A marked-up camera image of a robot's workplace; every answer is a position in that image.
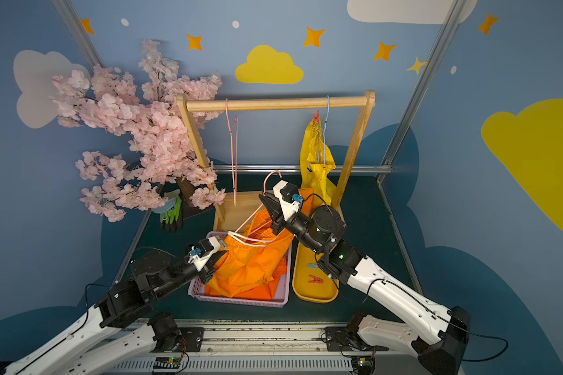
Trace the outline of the grey clothespin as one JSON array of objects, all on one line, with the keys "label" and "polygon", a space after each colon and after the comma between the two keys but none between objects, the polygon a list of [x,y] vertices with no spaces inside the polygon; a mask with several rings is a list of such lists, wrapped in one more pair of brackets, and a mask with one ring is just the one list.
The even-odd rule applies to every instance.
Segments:
[{"label": "grey clothespin", "polygon": [[217,240],[218,244],[220,245],[220,250],[227,250],[228,249],[227,244],[225,243],[225,241],[221,237],[215,236],[214,238]]}]

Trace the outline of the light orange shorts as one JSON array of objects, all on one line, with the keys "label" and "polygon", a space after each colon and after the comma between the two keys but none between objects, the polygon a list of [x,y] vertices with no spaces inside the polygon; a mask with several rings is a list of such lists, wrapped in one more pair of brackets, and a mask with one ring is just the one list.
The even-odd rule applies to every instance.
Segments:
[{"label": "light orange shorts", "polygon": [[293,235],[286,230],[273,235],[270,228],[263,227],[267,218],[263,208],[242,231],[225,238],[228,251],[219,259],[212,280],[205,285],[205,295],[232,298],[273,279],[275,268],[286,259]]}]

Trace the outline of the pink wire hanger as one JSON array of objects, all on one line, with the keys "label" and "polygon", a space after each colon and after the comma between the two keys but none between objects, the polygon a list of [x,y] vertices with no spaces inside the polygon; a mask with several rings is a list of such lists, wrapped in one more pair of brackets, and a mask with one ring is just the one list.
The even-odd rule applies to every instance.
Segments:
[{"label": "pink wire hanger", "polygon": [[[269,179],[272,175],[274,175],[274,174],[277,174],[279,178],[282,178],[282,172],[281,172],[280,170],[272,170],[272,171],[266,176],[266,178],[264,178],[263,187],[262,187],[262,194],[264,194],[264,193],[266,192],[266,190],[267,190],[267,181],[268,181],[268,179]],[[245,221],[244,221],[241,225],[238,226],[238,228],[237,228],[234,232],[239,233],[239,231],[242,230],[242,229],[245,227],[245,225],[247,225],[247,223],[249,223],[249,222],[253,219],[253,217],[261,210],[262,207],[263,207],[263,204],[261,203],[261,204],[245,219]]]},{"label": "pink wire hanger", "polygon": [[225,116],[227,121],[228,133],[230,138],[231,153],[231,180],[233,188],[233,203],[237,205],[238,194],[238,137],[239,137],[239,117],[236,116],[231,122],[229,114],[229,100],[225,99]]}]

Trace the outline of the dark orange shorts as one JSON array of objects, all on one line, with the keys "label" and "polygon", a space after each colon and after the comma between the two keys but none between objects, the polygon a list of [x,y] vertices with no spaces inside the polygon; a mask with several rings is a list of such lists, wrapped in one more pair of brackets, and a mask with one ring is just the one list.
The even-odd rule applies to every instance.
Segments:
[{"label": "dark orange shorts", "polygon": [[287,274],[287,262],[282,259],[280,263],[275,268],[272,276],[273,279],[267,284],[257,286],[248,291],[241,292],[232,299],[247,299],[250,301],[263,301],[271,302],[275,297],[275,292],[277,292],[278,285],[282,276]]}]

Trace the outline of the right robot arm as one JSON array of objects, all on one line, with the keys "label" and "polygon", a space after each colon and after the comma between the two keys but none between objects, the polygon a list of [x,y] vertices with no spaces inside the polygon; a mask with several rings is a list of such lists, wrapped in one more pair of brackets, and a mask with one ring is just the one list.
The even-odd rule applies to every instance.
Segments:
[{"label": "right robot arm", "polygon": [[372,298],[400,318],[400,323],[356,315],[348,325],[366,345],[414,356],[431,374],[457,374],[469,343],[471,316],[460,306],[448,308],[397,280],[374,259],[343,239],[347,225],[329,206],[302,213],[296,195],[265,192],[259,196],[275,234],[289,231],[320,258],[327,276]]}]

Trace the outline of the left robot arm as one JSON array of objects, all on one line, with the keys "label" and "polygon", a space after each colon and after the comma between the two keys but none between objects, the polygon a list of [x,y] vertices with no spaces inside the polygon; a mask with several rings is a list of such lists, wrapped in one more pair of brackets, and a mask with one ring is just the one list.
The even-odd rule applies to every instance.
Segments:
[{"label": "left robot arm", "polygon": [[100,374],[115,365],[156,349],[182,348],[178,325],[169,313],[159,313],[117,340],[103,343],[153,312],[152,304],[199,278],[209,281],[225,252],[192,247],[179,262],[152,251],[132,262],[132,275],[114,284],[68,328],[41,348],[14,362],[0,361],[0,374]]}]

